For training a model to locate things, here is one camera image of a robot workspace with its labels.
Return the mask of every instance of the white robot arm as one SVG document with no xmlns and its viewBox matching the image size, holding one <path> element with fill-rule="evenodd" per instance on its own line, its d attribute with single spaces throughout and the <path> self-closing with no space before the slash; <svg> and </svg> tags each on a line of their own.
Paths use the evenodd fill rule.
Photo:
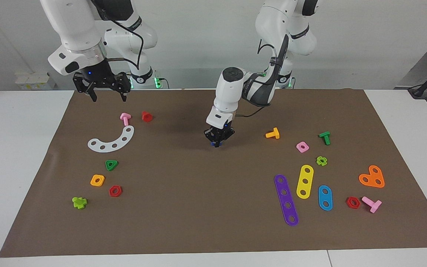
<svg viewBox="0 0 427 267">
<path fill-rule="evenodd" d="M 95 88 L 117 91 L 123 101 L 131 90 L 126 73 L 113 74 L 109 61 L 129 62 L 131 74 L 139 84 L 147 83 L 152 76 L 152 68 L 142 50 L 156 46 L 158 38 L 156 32 L 142 22 L 133 1 L 40 0 L 62 42 L 49 56 L 49 63 L 62 75 L 75 73 L 73 82 L 77 91 L 90 95 L 93 101 L 97 100 Z M 105 42 L 95 28 L 90 5 L 97 8 L 103 20 L 116 24 L 105 33 Z M 114 48 L 123 58 L 107 59 L 105 45 Z"/>
<path fill-rule="evenodd" d="M 240 98 L 266 107 L 270 104 L 276 85 L 285 87 L 293 68 L 293 54 L 308 55 L 317 44 L 310 31 L 307 17 L 313 15 L 322 0 L 266 0 L 256 17 L 256 31 L 264 47 L 273 50 L 265 72 L 253 73 L 230 67 L 220 75 L 216 98 L 207 117 L 210 129 L 204 132 L 212 146 L 219 147 L 235 133 L 232 120 Z"/>
</svg>

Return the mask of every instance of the purple plastic bar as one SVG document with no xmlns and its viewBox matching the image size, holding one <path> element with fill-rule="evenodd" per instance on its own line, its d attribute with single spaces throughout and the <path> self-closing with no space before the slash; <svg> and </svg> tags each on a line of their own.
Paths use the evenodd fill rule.
<svg viewBox="0 0 427 267">
<path fill-rule="evenodd" d="M 276 191 L 278 192 L 279 202 L 281 209 L 283 210 L 284 221 L 289 226 L 295 226 L 299 223 L 298 213 L 294 206 L 293 197 L 289 190 L 288 181 L 283 175 L 276 175 L 274 178 L 274 184 L 276 185 Z"/>
</svg>

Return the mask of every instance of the pink bolt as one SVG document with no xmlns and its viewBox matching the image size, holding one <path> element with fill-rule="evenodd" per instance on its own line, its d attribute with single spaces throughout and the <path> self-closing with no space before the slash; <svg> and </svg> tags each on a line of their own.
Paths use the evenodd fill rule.
<svg viewBox="0 0 427 267">
<path fill-rule="evenodd" d="M 129 115 L 128 113 L 122 113 L 122 115 L 120 116 L 120 120 L 123 120 L 123 123 L 125 126 L 128 126 L 128 120 L 131 118 L 131 115 Z"/>
<path fill-rule="evenodd" d="M 381 201 L 373 202 L 367 197 L 363 197 L 362 201 L 365 202 L 365 204 L 369 205 L 371 207 L 370 212 L 375 213 L 375 211 L 378 210 L 378 207 L 381 205 Z"/>
</svg>

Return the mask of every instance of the white curved plate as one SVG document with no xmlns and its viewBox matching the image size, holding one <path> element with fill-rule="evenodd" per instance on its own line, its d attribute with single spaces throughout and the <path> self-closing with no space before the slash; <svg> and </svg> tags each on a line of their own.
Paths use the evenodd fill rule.
<svg viewBox="0 0 427 267">
<path fill-rule="evenodd" d="M 117 151 L 124 147 L 133 137 L 134 135 L 134 127 L 128 125 L 123 128 L 122 135 L 113 142 L 102 142 L 100 139 L 93 138 L 88 141 L 88 147 L 99 153 L 109 153 L 113 151 Z"/>
</svg>

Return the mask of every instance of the red hexagonal nut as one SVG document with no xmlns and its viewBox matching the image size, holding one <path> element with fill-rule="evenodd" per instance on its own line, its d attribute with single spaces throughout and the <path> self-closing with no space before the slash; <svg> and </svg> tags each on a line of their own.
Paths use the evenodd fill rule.
<svg viewBox="0 0 427 267">
<path fill-rule="evenodd" d="M 358 209 L 360 207 L 360 201 L 356 197 L 349 197 L 347 199 L 347 205 L 349 208 Z"/>
<path fill-rule="evenodd" d="M 114 185 L 110 188 L 110 196 L 119 197 L 123 193 L 123 189 L 119 185 Z"/>
<path fill-rule="evenodd" d="M 151 113 L 147 112 L 147 111 L 143 111 L 141 113 L 141 119 L 143 119 L 145 122 L 150 122 L 153 120 L 153 115 L 151 115 Z"/>
</svg>

